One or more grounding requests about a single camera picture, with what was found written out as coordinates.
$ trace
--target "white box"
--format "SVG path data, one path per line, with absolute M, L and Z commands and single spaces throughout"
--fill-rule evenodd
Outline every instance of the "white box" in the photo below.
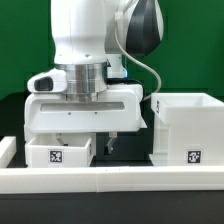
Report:
M 62 146 L 55 134 L 40 134 L 25 145 L 29 168 L 88 167 L 96 154 L 95 134 L 62 134 Z
M 156 93 L 154 165 L 224 165 L 224 104 L 203 93 Z

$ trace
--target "black panel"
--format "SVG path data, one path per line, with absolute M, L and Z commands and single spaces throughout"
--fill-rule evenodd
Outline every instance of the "black panel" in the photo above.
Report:
M 131 55 L 145 56 L 160 42 L 155 0 L 140 0 L 129 24 L 126 51 Z
M 36 91 L 52 91 L 54 88 L 54 83 L 51 77 L 45 77 L 36 80 L 34 83 L 34 88 Z

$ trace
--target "green wall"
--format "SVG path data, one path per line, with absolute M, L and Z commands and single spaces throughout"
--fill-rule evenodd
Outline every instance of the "green wall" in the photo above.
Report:
M 162 92 L 207 92 L 224 99 L 224 1 L 159 0 L 162 44 L 140 58 L 159 72 Z M 0 0 L 0 99 L 24 91 L 34 74 L 52 67 L 49 0 Z M 128 63 L 147 91 L 156 80 Z

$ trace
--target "small white box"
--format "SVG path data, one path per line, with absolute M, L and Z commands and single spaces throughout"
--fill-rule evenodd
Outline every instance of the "small white box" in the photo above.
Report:
M 95 134 L 39 134 L 25 145 L 29 168 L 88 167 L 96 154 Z
M 156 166 L 224 165 L 224 103 L 203 93 L 156 93 Z

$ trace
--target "black surface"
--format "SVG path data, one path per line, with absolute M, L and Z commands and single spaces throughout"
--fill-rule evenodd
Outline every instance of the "black surface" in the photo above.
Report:
M 17 137 L 18 153 L 11 167 L 25 166 L 25 98 L 26 94 L 17 93 L 0 101 L 0 136 Z M 153 116 L 149 105 L 142 105 L 149 128 L 120 134 L 112 156 L 101 152 L 108 137 L 98 135 L 92 166 L 150 165 L 147 155 L 152 150 Z M 8 223 L 223 224 L 224 191 L 0 195 L 0 224 Z
M 224 192 L 0 195 L 0 223 L 223 224 Z

